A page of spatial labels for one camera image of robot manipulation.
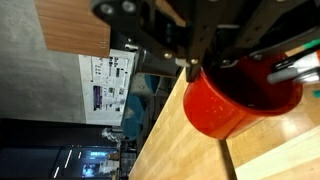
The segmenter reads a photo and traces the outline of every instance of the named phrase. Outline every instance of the wooden tabletop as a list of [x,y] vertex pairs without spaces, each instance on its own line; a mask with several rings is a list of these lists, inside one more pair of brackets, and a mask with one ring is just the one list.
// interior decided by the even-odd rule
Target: wooden tabletop
[[[198,132],[183,110],[188,83],[182,72],[131,173],[130,179],[235,179],[221,142]],[[238,179],[292,179],[320,174],[320,99],[304,87],[300,104],[265,118],[228,139]]]

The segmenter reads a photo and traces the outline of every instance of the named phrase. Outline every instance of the wall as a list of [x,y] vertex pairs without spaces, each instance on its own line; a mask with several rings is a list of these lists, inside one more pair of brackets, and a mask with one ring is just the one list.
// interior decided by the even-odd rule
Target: wall
[[84,122],[77,55],[45,47],[33,0],[0,3],[0,118]]

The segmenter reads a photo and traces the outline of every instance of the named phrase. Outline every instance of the white poster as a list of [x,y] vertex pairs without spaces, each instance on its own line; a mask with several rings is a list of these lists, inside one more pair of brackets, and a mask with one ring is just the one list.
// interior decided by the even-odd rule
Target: white poster
[[79,55],[87,124],[120,126],[134,53],[111,50],[109,58]]

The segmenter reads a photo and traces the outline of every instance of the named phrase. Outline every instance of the red cup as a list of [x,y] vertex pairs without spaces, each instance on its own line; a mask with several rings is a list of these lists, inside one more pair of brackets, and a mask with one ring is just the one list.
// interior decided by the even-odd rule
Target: red cup
[[302,85],[291,80],[269,84],[271,65],[284,56],[255,61],[242,58],[232,68],[202,68],[188,85],[184,110],[202,133],[226,139],[243,132],[266,116],[292,110],[301,100]]

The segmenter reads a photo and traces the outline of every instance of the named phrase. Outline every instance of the black metal frame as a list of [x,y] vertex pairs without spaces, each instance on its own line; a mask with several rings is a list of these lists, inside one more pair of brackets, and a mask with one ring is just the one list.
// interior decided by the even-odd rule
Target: black metal frame
[[[122,9],[125,1],[136,6],[134,12]],[[201,66],[221,66],[245,55],[261,60],[320,38],[320,0],[167,2],[185,27],[162,13],[154,0],[92,0],[91,7],[157,58],[185,59],[187,81],[196,79]],[[103,11],[104,5],[113,11]]]

